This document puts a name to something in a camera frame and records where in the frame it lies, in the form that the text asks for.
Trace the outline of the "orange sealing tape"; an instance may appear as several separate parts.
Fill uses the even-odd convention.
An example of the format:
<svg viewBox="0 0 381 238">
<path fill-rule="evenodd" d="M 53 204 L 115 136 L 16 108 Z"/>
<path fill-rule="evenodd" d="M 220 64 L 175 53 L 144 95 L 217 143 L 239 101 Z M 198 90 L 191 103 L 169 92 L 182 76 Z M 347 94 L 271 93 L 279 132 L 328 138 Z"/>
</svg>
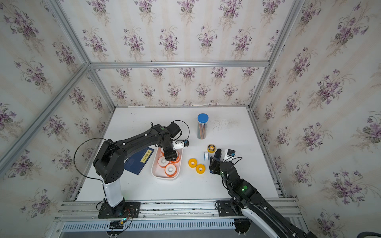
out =
<svg viewBox="0 0 381 238">
<path fill-rule="evenodd" d="M 164 156 L 161 156 L 158 158 L 157 163 L 161 168 L 165 168 L 169 164 L 169 161 Z"/>
<path fill-rule="evenodd" d="M 180 161 L 181 155 L 180 155 L 180 153 L 178 151 L 176 151 L 176 155 L 177 155 L 176 159 L 175 160 L 171 160 L 170 163 L 176 164 L 176 163 L 178 163 Z"/>
<path fill-rule="evenodd" d="M 174 177 L 177 174 L 177 167 L 174 164 L 168 164 L 165 167 L 165 175 L 169 178 Z"/>
</svg>

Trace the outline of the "yellow sealing tape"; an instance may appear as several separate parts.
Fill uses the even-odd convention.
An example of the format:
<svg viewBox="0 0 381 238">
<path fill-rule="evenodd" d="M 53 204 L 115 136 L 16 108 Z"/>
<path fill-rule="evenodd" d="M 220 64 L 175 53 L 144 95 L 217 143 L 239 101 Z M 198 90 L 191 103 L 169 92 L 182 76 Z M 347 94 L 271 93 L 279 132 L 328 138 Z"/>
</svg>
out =
<svg viewBox="0 0 381 238">
<path fill-rule="evenodd" d="M 205 170 L 206 170 L 206 168 L 205 168 L 205 165 L 204 165 L 204 164 L 198 164 L 198 165 L 196 166 L 196 172 L 197 172 L 198 174 L 203 174 L 203 173 L 205 173 Z"/>
<path fill-rule="evenodd" d="M 190 168 L 196 168 L 197 167 L 197 160 L 195 158 L 191 158 L 189 161 L 188 161 L 188 165 Z"/>
</svg>

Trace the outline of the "orange sealing tape bottom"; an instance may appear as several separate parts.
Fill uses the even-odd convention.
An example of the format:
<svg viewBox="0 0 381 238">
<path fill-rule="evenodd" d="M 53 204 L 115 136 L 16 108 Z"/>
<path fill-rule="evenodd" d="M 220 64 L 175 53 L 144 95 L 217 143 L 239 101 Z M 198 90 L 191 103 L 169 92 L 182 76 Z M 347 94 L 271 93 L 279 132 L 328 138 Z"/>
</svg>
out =
<svg viewBox="0 0 381 238">
<path fill-rule="evenodd" d="M 165 175 L 169 178 L 174 177 L 177 174 L 177 167 L 174 164 L 168 164 L 165 167 Z"/>
</svg>

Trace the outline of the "small yellow black tape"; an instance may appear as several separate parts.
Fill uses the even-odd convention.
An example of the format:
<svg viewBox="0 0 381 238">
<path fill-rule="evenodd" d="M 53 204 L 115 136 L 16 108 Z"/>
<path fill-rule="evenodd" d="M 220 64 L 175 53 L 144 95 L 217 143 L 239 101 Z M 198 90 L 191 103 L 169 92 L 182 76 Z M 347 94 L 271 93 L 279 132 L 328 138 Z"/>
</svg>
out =
<svg viewBox="0 0 381 238">
<path fill-rule="evenodd" d="M 216 151 L 216 147 L 215 147 L 215 145 L 210 144 L 210 145 L 207 147 L 207 151 L 208 151 L 209 153 L 214 153 L 214 152 Z"/>
</svg>

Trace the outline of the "white storage box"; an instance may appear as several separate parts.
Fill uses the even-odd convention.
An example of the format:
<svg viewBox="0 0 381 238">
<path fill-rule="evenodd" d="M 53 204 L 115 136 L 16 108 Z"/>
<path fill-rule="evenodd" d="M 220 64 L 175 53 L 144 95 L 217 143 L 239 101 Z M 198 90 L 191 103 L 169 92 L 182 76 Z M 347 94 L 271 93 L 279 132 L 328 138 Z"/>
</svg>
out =
<svg viewBox="0 0 381 238">
<path fill-rule="evenodd" d="M 156 154 L 155 154 L 154 161 L 153 161 L 152 168 L 151 168 L 151 173 L 155 178 L 165 179 L 165 180 L 173 180 L 179 176 L 180 171 L 181 171 L 181 161 L 182 161 L 183 149 L 179 149 L 176 151 L 178 151 L 180 153 L 181 159 L 178 163 L 174 164 L 177 167 L 177 174 L 174 177 L 169 178 L 165 175 L 165 168 L 161 168 L 157 163 L 158 158 L 161 156 L 164 156 L 164 153 L 163 153 L 161 148 L 156 149 Z"/>
</svg>

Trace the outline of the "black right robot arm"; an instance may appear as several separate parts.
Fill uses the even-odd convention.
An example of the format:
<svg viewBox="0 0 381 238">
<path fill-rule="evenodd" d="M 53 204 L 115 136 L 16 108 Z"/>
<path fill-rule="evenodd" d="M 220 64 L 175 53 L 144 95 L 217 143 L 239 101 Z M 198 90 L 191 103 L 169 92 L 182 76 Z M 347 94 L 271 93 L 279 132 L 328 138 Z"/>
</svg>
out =
<svg viewBox="0 0 381 238">
<path fill-rule="evenodd" d="M 218 200 L 216 205 L 220 216 L 244 216 L 234 221 L 235 232 L 244 234 L 252 223 L 256 224 L 270 238 L 315 238 L 312 232 L 304 232 L 289 222 L 274 209 L 246 180 L 240 178 L 231 161 L 211 157 L 209 169 L 220 175 L 222 184 L 231 196 L 230 200 Z"/>
</svg>

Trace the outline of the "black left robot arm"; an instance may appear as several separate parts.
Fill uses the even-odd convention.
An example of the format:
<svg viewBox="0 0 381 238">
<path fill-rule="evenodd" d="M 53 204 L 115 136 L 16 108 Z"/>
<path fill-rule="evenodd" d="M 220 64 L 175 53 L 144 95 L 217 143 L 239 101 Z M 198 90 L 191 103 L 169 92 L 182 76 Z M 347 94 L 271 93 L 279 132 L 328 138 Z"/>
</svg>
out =
<svg viewBox="0 0 381 238">
<path fill-rule="evenodd" d="M 174 120 L 166 127 L 151 124 L 147 131 L 124 140 L 113 141 L 100 138 L 104 142 L 93 161 L 97 178 L 89 177 L 78 169 L 75 162 L 77 151 L 72 159 L 74 168 L 83 177 L 102 182 L 104 202 L 109 208 L 122 206 L 125 199 L 121 191 L 120 178 L 124 172 L 125 162 L 131 161 L 134 154 L 150 146 L 162 148 L 165 159 L 174 162 L 177 159 L 176 150 L 189 146 L 188 138 L 180 139 L 182 131 L 176 122 Z"/>
</svg>

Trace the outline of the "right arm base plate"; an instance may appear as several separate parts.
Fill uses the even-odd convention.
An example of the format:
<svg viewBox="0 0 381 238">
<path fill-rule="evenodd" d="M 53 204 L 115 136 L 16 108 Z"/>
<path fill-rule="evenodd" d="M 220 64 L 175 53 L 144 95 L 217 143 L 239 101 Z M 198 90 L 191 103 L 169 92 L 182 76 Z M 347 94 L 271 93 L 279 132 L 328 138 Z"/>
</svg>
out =
<svg viewBox="0 0 381 238">
<path fill-rule="evenodd" d="M 233 198 L 229 200 L 217 200 L 215 208 L 218 210 L 219 217 L 244 217 L 243 206 Z"/>
</svg>

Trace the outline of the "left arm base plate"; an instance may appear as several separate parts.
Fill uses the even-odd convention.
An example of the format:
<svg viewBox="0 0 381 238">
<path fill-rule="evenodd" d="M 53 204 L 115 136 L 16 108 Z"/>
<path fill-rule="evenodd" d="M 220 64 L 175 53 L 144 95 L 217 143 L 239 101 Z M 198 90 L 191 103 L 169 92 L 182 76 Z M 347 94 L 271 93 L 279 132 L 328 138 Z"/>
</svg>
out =
<svg viewBox="0 0 381 238">
<path fill-rule="evenodd" d="M 104 202 L 98 213 L 98 219 L 122 219 L 133 217 L 137 218 L 140 212 L 140 202 L 121 202 L 112 208 L 107 202 Z"/>
</svg>

